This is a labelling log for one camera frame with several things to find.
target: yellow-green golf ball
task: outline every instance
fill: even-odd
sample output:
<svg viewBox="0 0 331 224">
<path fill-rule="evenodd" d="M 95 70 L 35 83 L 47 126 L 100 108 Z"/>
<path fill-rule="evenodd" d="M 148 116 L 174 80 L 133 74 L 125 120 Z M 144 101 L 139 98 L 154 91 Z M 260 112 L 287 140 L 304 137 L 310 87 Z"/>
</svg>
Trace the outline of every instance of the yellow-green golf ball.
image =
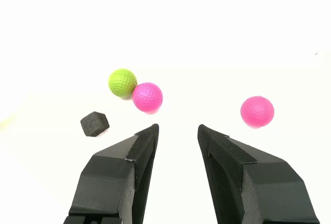
<svg viewBox="0 0 331 224">
<path fill-rule="evenodd" d="M 131 71 L 119 69 L 109 76 L 108 86 L 115 96 L 129 97 L 137 86 L 137 79 Z"/>
</svg>

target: dimpled ball surface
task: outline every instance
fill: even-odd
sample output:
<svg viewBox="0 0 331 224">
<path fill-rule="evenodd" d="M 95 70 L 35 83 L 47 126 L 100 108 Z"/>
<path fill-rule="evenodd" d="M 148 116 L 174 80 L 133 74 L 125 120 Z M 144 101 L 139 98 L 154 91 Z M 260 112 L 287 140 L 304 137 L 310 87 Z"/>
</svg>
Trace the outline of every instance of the dimpled ball surface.
<svg viewBox="0 0 331 224">
<path fill-rule="evenodd" d="M 253 96 L 243 103 L 240 113 L 248 126 L 260 128 L 272 121 L 275 110 L 268 99 L 262 96 Z"/>
<path fill-rule="evenodd" d="M 159 109 L 163 95 L 161 89 L 154 83 L 142 83 L 134 89 L 132 99 L 139 110 L 150 113 Z"/>
<path fill-rule="evenodd" d="M 115 96 L 129 97 L 137 86 L 137 79 L 131 71 L 119 69 L 109 76 L 108 86 Z"/>
</svg>

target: black foam cube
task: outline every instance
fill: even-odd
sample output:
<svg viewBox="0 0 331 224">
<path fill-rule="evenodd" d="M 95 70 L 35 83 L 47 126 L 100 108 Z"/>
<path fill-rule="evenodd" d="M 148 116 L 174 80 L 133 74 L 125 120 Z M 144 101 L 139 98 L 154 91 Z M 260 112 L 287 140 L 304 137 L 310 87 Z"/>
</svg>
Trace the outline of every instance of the black foam cube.
<svg viewBox="0 0 331 224">
<path fill-rule="evenodd" d="M 109 128 L 105 114 L 92 112 L 81 119 L 81 125 L 86 136 L 96 137 Z"/>
</svg>

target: ball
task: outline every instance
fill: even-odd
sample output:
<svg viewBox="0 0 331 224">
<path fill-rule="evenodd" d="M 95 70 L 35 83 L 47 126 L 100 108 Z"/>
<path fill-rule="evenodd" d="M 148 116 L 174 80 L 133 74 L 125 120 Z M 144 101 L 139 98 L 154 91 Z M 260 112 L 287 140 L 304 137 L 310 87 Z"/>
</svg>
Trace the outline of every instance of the ball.
<svg viewBox="0 0 331 224">
<path fill-rule="evenodd" d="M 243 103 L 240 113 L 248 126 L 260 128 L 272 121 L 275 110 L 268 99 L 262 96 L 253 96 Z"/>
<path fill-rule="evenodd" d="M 115 96 L 129 97 L 137 86 L 137 79 L 131 71 L 119 69 L 109 76 L 108 86 Z"/>
<path fill-rule="evenodd" d="M 161 89 L 154 83 L 142 83 L 134 89 L 132 99 L 139 110 L 151 113 L 160 108 L 163 95 Z"/>
</svg>

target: white surface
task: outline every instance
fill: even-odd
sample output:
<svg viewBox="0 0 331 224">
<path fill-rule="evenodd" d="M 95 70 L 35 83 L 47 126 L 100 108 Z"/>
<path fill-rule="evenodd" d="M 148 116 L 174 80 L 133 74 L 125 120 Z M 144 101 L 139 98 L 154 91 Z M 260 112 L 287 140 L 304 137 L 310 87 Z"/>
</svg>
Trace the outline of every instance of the white surface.
<svg viewBox="0 0 331 224">
<path fill-rule="evenodd" d="M 63 223 L 91 155 L 158 123 L 144 224 L 216 224 L 197 141 L 203 123 L 289 162 L 328 223 L 327 1 L 0 0 L 1 75 L 20 82 L 0 87 L 13 88 L 13 100 L 29 92 L 0 123 L 2 222 Z M 120 67 L 160 86 L 157 114 L 109 92 Z M 239 114 L 253 95 L 276 111 L 259 130 Z M 111 126 L 96 139 L 79 122 L 92 111 Z"/>
</svg>

